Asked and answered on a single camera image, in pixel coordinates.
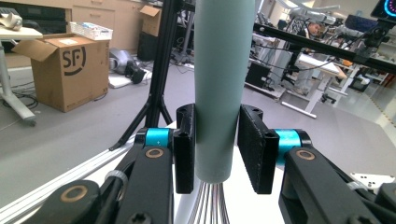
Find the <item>cable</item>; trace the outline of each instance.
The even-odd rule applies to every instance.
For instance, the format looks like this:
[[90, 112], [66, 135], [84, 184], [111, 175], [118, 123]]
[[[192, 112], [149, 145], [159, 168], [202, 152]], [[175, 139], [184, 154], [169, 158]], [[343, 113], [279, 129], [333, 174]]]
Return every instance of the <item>cable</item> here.
[[[27, 108], [29, 109], [33, 109], [36, 108], [38, 106], [38, 101], [37, 99], [32, 95], [32, 94], [21, 94], [21, 93], [17, 93], [17, 92], [13, 92], [14, 95], [16, 97], [18, 97], [19, 99], [21, 98], [28, 98], [32, 100], [32, 103], [30, 104], [25, 104]], [[3, 106], [11, 108], [11, 106], [7, 103], [7, 101], [3, 100]]]
[[315, 67], [310, 67], [310, 68], [303, 68], [303, 69], [283, 68], [283, 67], [279, 67], [279, 66], [272, 65], [272, 64], [270, 64], [270, 63], [263, 62], [263, 61], [260, 60], [260, 59], [257, 59], [257, 60], [258, 60], [259, 62], [261, 62], [261, 63], [265, 63], [265, 64], [267, 64], [267, 65], [269, 65], [269, 66], [274, 67], [274, 68], [284, 69], [284, 70], [286, 70], [286, 71], [291, 71], [291, 72], [299, 72], [299, 71], [308, 71], [308, 70], [314, 70], [314, 69], [320, 68], [320, 67], [322, 67], [322, 66], [324, 66], [324, 65], [326, 65], [326, 64], [329, 64], [329, 63], [334, 62], [335, 59], [332, 59], [332, 60], [330, 60], [330, 61], [328, 61], [328, 62], [326, 62], [326, 63], [324, 63], [324, 64], [322, 64], [322, 65], [320, 65], [320, 66], [315, 66]]
[[18, 87], [22, 87], [22, 86], [27, 86], [27, 85], [29, 85], [29, 84], [34, 84], [34, 82], [33, 82], [33, 81], [27, 82], [27, 83], [25, 83], [25, 84], [21, 84], [21, 85], [18, 85], [18, 86], [12, 86], [11, 88], [18, 88]]
[[142, 66], [141, 66], [142, 68], [151, 68], [151, 69], [152, 69], [153, 67], [149, 67], [149, 65], [152, 64], [152, 63], [154, 63], [154, 61], [150, 61], [150, 62], [148, 62], [148, 63], [140, 62], [140, 64], [142, 64]]
[[100, 101], [100, 100], [102, 100], [103, 98], [105, 98], [106, 96], [107, 96], [107, 92], [106, 92], [105, 94], [103, 94], [102, 96], [99, 96], [98, 98], [94, 99], [93, 101], [94, 101], [94, 102]]
[[270, 73], [271, 73], [271, 74], [274, 74], [276, 77], [282, 77], [282, 76], [278, 75], [277, 73], [275, 73], [275, 72], [273, 72], [273, 71], [270, 71]]
[[[263, 48], [263, 49], [278, 49], [278, 48], [271, 48], [271, 47], [268, 47], [268, 46], [261, 46], [261, 45], [258, 45], [259, 47], [261, 47], [261, 48]], [[284, 50], [284, 51], [288, 51], [288, 52], [300, 52], [299, 50], [293, 50], [293, 49], [279, 49], [279, 50]]]
[[186, 73], [188, 73], [188, 72], [194, 72], [194, 70], [190, 70], [190, 69], [186, 69], [186, 71], [183, 72], [183, 71], [181, 71], [180, 68], [179, 68], [181, 65], [178, 65], [178, 64], [174, 64], [174, 65], [176, 66], [178, 72], [181, 73], [181, 74], [186, 74]]
[[183, 43], [184, 43], [184, 37], [179, 37], [177, 40], [176, 40], [176, 42], [177, 42], [177, 46], [174, 48], [174, 50], [172, 51], [172, 53], [175, 51], [175, 50], [181, 50], [182, 49], [182, 45], [183, 45]]
[[27, 94], [27, 95], [35, 95], [35, 90], [29, 90], [29, 89], [34, 89], [35, 87], [27, 88], [24, 90], [16, 90], [13, 91], [14, 93], [19, 93], [19, 94]]
[[120, 195], [121, 189], [122, 181], [119, 178], [115, 178], [112, 182], [107, 198], [103, 201], [103, 207], [98, 214], [95, 224], [109, 223], [111, 218], [114, 217], [114, 212], [117, 210], [117, 206], [119, 205], [117, 198]]

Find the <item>cabinet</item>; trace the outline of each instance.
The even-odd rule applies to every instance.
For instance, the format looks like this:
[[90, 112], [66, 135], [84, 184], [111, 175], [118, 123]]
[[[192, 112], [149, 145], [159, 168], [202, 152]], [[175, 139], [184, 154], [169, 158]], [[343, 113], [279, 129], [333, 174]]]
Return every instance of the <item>cabinet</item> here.
[[[127, 49], [137, 53], [142, 29], [140, 9], [145, 5], [135, 0], [2, 0], [3, 2], [29, 4], [65, 9], [66, 21], [87, 21], [113, 30], [111, 48]], [[30, 60], [6, 57], [8, 67], [29, 66]]]
[[137, 52], [142, 6], [129, 0], [74, 0], [72, 21], [88, 21], [112, 29], [111, 48]]
[[117, 48], [137, 53], [143, 24], [140, 9], [143, 5], [129, 0], [117, 0], [116, 23], [113, 31], [113, 35], [117, 36]]

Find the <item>white table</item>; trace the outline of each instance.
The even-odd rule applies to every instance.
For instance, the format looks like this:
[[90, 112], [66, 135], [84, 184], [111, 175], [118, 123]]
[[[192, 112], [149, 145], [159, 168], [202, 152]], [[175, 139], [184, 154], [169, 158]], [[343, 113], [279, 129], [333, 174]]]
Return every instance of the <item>white table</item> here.
[[348, 70], [352, 70], [352, 72], [350, 73], [349, 76], [347, 76], [347, 79], [346, 79], [345, 83], [343, 84], [343, 86], [341, 87], [340, 91], [335, 89], [335, 88], [332, 88], [332, 87], [329, 87], [329, 90], [335, 91], [337, 93], [340, 93], [340, 94], [343, 94], [343, 95], [347, 96], [347, 93], [346, 93], [347, 87], [352, 83], [353, 78], [358, 74], [358, 71], [361, 69], [361, 65], [360, 64], [355, 64], [353, 66], [347, 67], [347, 66], [344, 66], [344, 65], [341, 65], [341, 64], [337, 64], [337, 66], [343, 67], [343, 68], [348, 69]]
[[301, 109], [295, 105], [291, 105], [286, 102], [282, 102], [282, 105], [285, 105], [293, 110], [296, 110], [315, 119], [317, 116], [315, 114], [312, 114], [312, 110], [314, 109], [318, 100], [320, 100], [320, 98], [322, 97], [323, 93], [327, 90], [329, 83], [332, 81], [332, 78], [340, 77], [344, 79], [347, 78], [347, 76], [339, 67], [335, 66], [333, 63], [323, 62], [305, 54], [301, 54], [297, 62], [307, 65], [309, 67], [317, 67], [317, 69], [322, 74], [322, 79], [319, 84], [317, 84], [315, 89], [313, 88], [314, 92], [309, 98], [297, 94], [293, 91], [288, 91], [289, 94], [295, 95], [301, 99], [308, 101], [308, 105], [305, 109]]
[[[0, 26], [0, 40], [23, 40], [42, 38], [43, 35], [31, 28], [22, 27], [19, 31], [8, 30]], [[7, 69], [6, 54], [4, 47], [0, 42], [0, 81], [2, 88], [0, 88], [1, 97], [21, 116], [21, 118], [32, 125], [35, 125], [35, 114], [24, 105], [11, 90], [11, 83], [9, 81], [9, 74]]]

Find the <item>gray floor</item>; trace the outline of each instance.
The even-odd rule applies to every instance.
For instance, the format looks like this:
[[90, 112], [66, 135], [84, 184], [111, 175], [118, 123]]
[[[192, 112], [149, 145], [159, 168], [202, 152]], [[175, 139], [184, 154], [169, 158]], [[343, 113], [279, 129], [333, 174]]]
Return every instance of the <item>gray floor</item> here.
[[[318, 103], [313, 111], [317, 119], [250, 89], [244, 90], [243, 103], [261, 108], [269, 128], [306, 130], [315, 147], [347, 173], [396, 175], [394, 94], [384, 97], [388, 91], [377, 86], [368, 94], [347, 92], [349, 96], [338, 96], [335, 105]], [[0, 207], [111, 147], [148, 93], [149, 82], [110, 89], [105, 98], [68, 113], [40, 104], [33, 109], [35, 127], [24, 125], [11, 109], [0, 105]], [[289, 95], [282, 100], [301, 103]], [[165, 102], [173, 119], [178, 107], [194, 102], [189, 68], [170, 66]], [[164, 125], [161, 119], [159, 126]]]

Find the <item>teal cylindrical joint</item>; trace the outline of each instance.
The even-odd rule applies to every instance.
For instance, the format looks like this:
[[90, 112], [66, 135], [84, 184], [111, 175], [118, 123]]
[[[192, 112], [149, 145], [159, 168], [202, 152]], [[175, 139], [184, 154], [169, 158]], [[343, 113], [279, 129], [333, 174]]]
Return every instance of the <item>teal cylindrical joint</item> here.
[[147, 147], [168, 147], [169, 129], [167, 128], [149, 128], [146, 132]]
[[206, 183], [231, 174], [255, 0], [200, 0], [195, 6], [195, 173]]
[[285, 153], [294, 147], [301, 146], [300, 135], [293, 129], [275, 129], [279, 135], [279, 151], [276, 160], [277, 165], [285, 165]]

